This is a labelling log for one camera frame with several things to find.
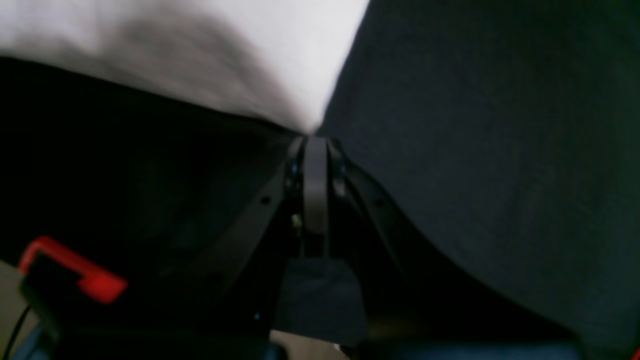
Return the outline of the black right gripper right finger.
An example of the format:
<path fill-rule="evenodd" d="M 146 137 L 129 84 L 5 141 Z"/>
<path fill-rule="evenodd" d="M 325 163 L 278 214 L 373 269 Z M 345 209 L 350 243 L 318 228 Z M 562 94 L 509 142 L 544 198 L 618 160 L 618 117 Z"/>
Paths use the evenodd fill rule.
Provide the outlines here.
<path fill-rule="evenodd" d="M 439 251 L 368 173 L 327 141 L 331 251 L 361 288 L 359 360 L 583 360 L 566 328 Z"/>

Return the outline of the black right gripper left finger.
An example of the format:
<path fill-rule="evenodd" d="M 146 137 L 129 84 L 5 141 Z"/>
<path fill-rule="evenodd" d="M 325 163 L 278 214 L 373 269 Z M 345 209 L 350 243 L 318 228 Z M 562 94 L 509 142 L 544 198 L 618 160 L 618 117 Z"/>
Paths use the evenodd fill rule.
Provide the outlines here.
<path fill-rule="evenodd" d="M 57 360 L 279 360 L 270 343 L 287 262 L 326 253 L 329 149 L 298 137 L 222 230 L 210 186 L 150 239 L 93 243 L 128 281 L 114 303 L 56 331 Z"/>

